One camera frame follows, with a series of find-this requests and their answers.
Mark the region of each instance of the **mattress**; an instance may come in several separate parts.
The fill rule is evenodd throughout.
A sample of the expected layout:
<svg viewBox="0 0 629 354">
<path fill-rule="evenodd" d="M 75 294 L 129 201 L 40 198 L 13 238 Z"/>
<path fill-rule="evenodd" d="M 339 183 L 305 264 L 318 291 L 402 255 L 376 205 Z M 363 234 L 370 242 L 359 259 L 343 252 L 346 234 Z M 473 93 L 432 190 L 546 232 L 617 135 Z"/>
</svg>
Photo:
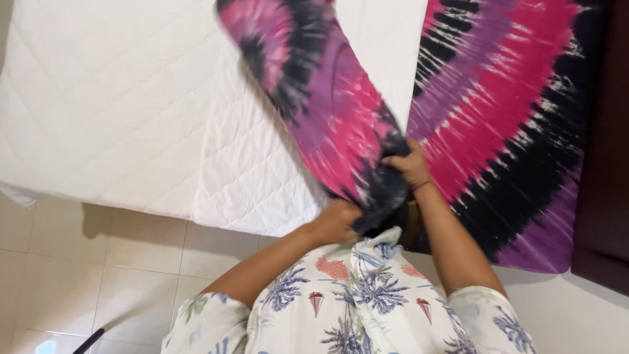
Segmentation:
<svg viewBox="0 0 629 354">
<path fill-rule="evenodd" d="M 407 134 L 495 264 L 570 267 L 605 17 L 590 0 L 429 1 Z"/>
<path fill-rule="evenodd" d="M 325 196 L 213 5 L 16 0 L 0 190 L 23 205 L 54 195 L 270 236 L 311 220 Z M 405 128 L 426 1 L 336 9 Z"/>
</svg>

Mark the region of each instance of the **white floor tile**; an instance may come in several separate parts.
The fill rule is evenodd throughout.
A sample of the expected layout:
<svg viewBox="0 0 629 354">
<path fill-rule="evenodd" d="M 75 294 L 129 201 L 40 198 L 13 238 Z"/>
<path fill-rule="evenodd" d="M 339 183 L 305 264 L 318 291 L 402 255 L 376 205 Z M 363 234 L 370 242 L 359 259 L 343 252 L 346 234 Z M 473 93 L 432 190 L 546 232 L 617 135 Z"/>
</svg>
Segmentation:
<svg viewBox="0 0 629 354">
<path fill-rule="evenodd" d="M 27 256 L 0 251 L 0 326 L 15 326 Z"/>
<path fill-rule="evenodd" d="M 273 236 L 260 236 L 260 244 L 258 245 L 258 250 L 265 248 L 266 246 L 277 242 L 281 237 L 273 237 Z"/>
<path fill-rule="evenodd" d="M 258 250 L 260 236 L 188 224 L 181 275 L 218 279 Z"/>
<path fill-rule="evenodd" d="M 101 340 L 90 348 L 90 354 L 159 354 L 159 345 Z"/>
<path fill-rule="evenodd" d="M 14 329 L 0 327 L 0 354 L 11 354 Z"/>
<path fill-rule="evenodd" d="M 186 221 L 116 209 L 106 264 L 179 274 Z"/>
<path fill-rule="evenodd" d="M 30 253 L 103 264 L 112 208 L 46 198 L 37 202 Z"/>
<path fill-rule="evenodd" d="M 177 295 L 175 296 L 175 306 L 172 309 L 172 323 L 170 328 L 172 329 L 177 314 L 179 313 L 179 306 L 181 306 L 187 299 L 200 293 L 203 289 L 212 284 L 212 280 L 179 276 L 179 283 L 177 283 Z"/>
<path fill-rule="evenodd" d="M 168 334 L 177 275 L 105 266 L 94 329 L 107 340 L 160 345 Z"/>
<path fill-rule="evenodd" d="M 19 328 L 89 336 L 103 265 L 29 254 Z"/>
<path fill-rule="evenodd" d="M 72 354 L 87 338 L 19 329 L 12 354 Z"/>
<path fill-rule="evenodd" d="M 0 249 L 27 252 L 34 215 L 34 205 L 20 207 L 0 192 Z"/>
</svg>

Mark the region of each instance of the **pink tie-dye cloth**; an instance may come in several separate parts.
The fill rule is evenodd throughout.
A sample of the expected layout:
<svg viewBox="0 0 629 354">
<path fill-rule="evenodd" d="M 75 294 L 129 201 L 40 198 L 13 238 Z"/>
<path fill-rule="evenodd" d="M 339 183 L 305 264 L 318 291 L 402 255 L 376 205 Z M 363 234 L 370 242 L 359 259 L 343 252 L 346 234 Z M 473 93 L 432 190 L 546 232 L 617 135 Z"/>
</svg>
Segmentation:
<svg viewBox="0 0 629 354">
<path fill-rule="evenodd" d="M 305 165 L 332 196 L 363 210 L 353 228 L 365 232 L 408 196 L 381 159 L 410 151 L 328 2 L 218 0 L 216 7 Z"/>
</svg>

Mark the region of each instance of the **quilted pattern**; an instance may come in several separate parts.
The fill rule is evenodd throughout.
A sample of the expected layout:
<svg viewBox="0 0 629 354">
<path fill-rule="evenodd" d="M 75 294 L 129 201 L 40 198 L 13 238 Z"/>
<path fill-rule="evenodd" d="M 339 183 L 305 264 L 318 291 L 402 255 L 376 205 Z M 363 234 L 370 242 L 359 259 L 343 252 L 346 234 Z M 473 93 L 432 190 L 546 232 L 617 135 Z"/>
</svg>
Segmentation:
<svg viewBox="0 0 629 354">
<path fill-rule="evenodd" d="M 0 80 L 0 189 L 271 236 L 311 220 L 323 195 L 247 82 L 213 3 L 15 0 Z M 408 116 L 425 6 L 337 6 L 397 117 Z M 404 38 L 391 40 L 394 26 Z"/>
</svg>

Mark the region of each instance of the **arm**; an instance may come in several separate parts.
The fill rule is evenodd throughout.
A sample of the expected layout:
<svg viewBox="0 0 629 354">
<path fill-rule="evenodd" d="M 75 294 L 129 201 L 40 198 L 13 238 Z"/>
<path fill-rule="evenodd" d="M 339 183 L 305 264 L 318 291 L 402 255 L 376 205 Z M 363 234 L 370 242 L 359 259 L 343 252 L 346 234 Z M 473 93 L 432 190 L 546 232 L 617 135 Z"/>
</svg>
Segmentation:
<svg viewBox="0 0 629 354">
<path fill-rule="evenodd" d="M 460 288 L 477 285 L 506 296 L 487 257 L 431 182 L 420 144 L 409 140 L 409 145 L 413 151 L 409 156 L 388 157 L 384 162 L 402 172 L 413 190 L 446 294 L 449 296 Z"/>
<path fill-rule="evenodd" d="M 335 200 L 314 221 L 263 250 L 249 256 L 201 293 L 224 292 L 250 309 L 264 288 L 306 253 L 331 243 L 344 243 L 356 236 L 352 223 L 360 210 L 343 200 Z"/>
</svg>

